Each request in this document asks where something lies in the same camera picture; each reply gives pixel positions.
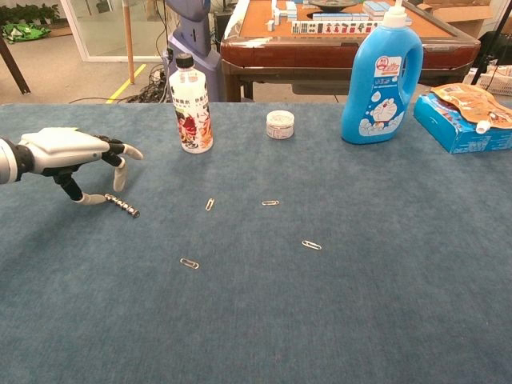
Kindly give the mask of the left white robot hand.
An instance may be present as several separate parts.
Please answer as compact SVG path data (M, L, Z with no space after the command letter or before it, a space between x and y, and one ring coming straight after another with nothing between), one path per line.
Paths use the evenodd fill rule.
M104 135L81 132L76 127L47 127L36 133L24 134L18 148L29 155L28 171L52 177L77 204L91 206L106 201L103 194L87 194L73 179L80 166L103 160L114 168L113 188L119 192L126 184L125 156L142 160L136 147Z

